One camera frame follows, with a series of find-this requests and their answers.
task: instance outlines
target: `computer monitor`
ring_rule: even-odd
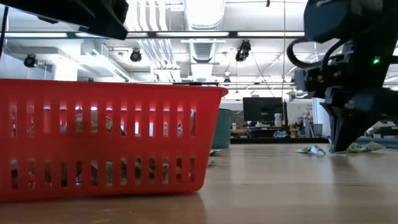
[[[276,113],[283,113],[281,97],[243,98],[245,121],[273,121]]]

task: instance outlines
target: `wooden table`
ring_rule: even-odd
[[[398,223],[398,151],[309,156],[232,145],[191,195],[0,204],[0,223]]]

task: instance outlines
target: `green led light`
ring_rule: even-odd
[[[377,65],[378,63],[380,63],[380,58],[379,57],[374,58],[372,64]]]

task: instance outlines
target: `green trash bin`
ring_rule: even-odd
[[[226,149],[231,140],[231,110],[219,109],[212,149]]]

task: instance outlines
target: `red plastic basket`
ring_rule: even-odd
[[[0,80],[0,200],[199,190],[218,105],[227,92],[201,86]],[[96,130],[92,111],[98,115]],[[106,119],[113,122],[111,132]]]

